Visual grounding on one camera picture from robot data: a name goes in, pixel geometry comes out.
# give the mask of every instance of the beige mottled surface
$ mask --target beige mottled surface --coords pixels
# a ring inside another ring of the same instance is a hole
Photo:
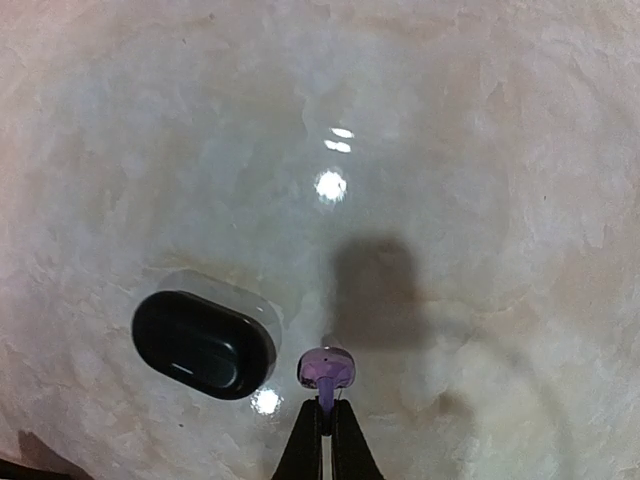
[[[269,478],[330,335],[390,479],[640,479],[639,52],[624,0],[2,2],[0,450]],[[135,353],[180,268],[282,307],[253,398]]]

